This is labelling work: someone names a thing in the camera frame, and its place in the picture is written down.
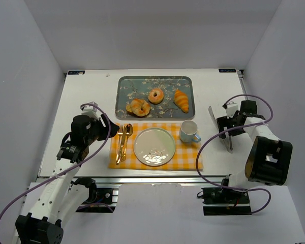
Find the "sugared bagel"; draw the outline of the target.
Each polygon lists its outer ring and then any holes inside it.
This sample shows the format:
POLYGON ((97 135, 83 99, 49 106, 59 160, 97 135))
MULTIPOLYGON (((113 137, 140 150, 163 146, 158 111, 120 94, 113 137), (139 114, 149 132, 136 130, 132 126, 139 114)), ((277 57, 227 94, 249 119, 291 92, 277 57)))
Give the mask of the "sugared bagel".
POLYGON ((160 103, 164 98, 164 93, 159 88, 154 88, 149 92, 148 99, 153 104, 160 103))

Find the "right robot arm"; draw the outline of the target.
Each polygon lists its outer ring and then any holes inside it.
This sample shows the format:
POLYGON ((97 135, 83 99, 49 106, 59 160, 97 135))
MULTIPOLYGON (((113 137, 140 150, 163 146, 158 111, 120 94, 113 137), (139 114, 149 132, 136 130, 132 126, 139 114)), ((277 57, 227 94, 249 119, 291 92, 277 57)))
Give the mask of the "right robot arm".
MULTIPOLYGON (((215 119, 219 127, 217 138, 228 148, 231 137, 246 133, 253 146, 243 170, 230 174, 220 184, 222 189, 250 191, 261 185, 281 186, 286 182, 292 144, 275 136, 264 117, 257 114, 254 101, 240 105, 227 103, 227 115, 215 119)), ((170 170, 201 172, 198 126, 192 120, 180 124, 143 123, 121 127, 123 133, 111 141, 110 169, 170 170)))

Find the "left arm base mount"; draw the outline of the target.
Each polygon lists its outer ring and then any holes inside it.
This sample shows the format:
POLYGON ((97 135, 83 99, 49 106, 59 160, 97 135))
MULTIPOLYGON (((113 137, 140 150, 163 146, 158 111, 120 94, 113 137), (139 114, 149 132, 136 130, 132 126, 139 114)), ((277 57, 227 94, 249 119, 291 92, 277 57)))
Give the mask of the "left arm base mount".
POLYGON ((116 201, 113 199, 113 188, 98 187, 93 178, 81 177, 71 181, 71 187, 75 185, 85 186, 88 190, 88 198, 78 207, 76 212, 85 213, 112 213, 116 207, 116 201))

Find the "knotted bread roll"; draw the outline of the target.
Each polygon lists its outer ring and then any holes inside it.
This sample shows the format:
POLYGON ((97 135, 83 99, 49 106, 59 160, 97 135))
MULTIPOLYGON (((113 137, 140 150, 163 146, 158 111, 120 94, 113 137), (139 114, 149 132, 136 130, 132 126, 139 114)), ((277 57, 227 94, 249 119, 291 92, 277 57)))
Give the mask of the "knotted bread roll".
POLYGON ((138 117, 144 117, 150 112, 150 104, 143 99, 135 98, 131 102, 131 110, 138 117))

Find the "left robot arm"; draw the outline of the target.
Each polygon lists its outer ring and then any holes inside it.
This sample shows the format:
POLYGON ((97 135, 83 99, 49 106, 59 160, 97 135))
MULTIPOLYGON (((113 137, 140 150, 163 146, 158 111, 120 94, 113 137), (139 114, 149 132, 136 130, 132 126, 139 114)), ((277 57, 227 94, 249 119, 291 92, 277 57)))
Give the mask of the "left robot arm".
POLYGON ((61 243, 63 227, 83 204, 96 202, 96 182, 90 177, 74 180, 79 164, 95 141, 114 137, 119 126, 106 116, 78 115, 62 139, 51 182, 27 215, 19 215, 15 226, 21 243, 61 243))

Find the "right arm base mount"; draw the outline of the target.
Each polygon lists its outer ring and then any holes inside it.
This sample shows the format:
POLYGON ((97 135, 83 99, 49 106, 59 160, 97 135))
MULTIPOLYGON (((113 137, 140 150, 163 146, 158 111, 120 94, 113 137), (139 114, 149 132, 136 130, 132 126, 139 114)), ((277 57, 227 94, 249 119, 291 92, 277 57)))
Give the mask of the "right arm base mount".
POLYGON ((202 188, 197 198, 203 200, 205 216, 248 216, 252 214, 247 193, 223 189, 202 188))

